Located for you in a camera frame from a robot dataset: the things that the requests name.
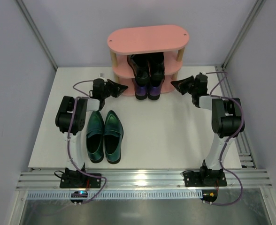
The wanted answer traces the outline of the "purple metallic loafer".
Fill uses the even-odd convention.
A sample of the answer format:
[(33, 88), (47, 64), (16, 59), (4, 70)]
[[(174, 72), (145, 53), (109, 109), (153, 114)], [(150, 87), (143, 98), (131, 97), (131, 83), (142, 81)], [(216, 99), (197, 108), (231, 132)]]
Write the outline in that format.
[(148, 98), (158, 100), (161, 94), (162, 81), (150, 81), (148, 86)]
[(147, 87), (148, 87), (149, 80), (138, 80), (134, 79), (134, 91), (135, 91), (135, 97), (138, 100), (144, 100), (147, 98)]

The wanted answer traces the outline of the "green metallic loafer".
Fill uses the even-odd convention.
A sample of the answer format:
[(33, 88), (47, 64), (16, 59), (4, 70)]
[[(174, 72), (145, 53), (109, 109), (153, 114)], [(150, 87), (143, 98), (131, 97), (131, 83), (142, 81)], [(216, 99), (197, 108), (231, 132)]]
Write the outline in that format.
[(107, 113), (104, 129), (104, 147), (106, 159), (110, 164), (117, 164), (121, 160), (121, 146), (124, 130), (117, 114), (110, 110)]
[(92, 163), (99, 163), (104, 158), (103, 133), (105, 124), (101, 113), (91, 113), (86, 129), (86, 149)]

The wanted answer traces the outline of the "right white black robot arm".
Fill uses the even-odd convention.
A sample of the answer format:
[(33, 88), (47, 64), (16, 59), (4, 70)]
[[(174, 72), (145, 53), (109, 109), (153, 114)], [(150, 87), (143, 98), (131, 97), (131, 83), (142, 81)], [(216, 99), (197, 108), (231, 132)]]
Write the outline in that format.
[(239, 98), (213, 95), (207, 89), (207, 74), (172, 81), (171, 85), (182, 95), (192, 97), (192, 103), (200, 109), (211, 112), (211, 128), (214, 139), (208, 156), (199, 171), (183, 171), (186, 187), (225, 187), (225, 156), (234, 140), (245, 128), (244, 115)]

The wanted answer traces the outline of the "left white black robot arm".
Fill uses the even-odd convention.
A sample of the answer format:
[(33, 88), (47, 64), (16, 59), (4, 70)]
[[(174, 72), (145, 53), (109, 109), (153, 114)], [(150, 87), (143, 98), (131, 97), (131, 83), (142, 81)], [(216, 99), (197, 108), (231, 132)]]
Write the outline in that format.
[(100, 188), (105, 178), (86, 172), (84, 156), (95, 164), (104, 158), (110, 164), (120, 162), (123, 126), (114, 111), (110, 110), (106, 118), (100, 111), (108, 97), (117, 98), (127, 89), (127, 85), (97, 78), (92, 81), (92, 90), (82, 97), (63, 97), (55, 117), (67, 143), (68, 164), (64, 171), (54, 172), (61, 188)]

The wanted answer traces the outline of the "black patent loafer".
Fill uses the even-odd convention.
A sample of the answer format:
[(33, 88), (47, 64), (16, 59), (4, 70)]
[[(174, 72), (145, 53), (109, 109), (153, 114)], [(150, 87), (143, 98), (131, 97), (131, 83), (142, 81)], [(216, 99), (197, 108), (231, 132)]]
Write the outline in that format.
[(127, 56), (128, 65), (131, 67), (135, 81), (139, 86), (145, 86), (150, 79), (149, 65), (144, 54), (133, 54)]
[(149, 54), (148, 62), (151, 85), (158, 87), (165, 78), (164, 53), (156, 52)]

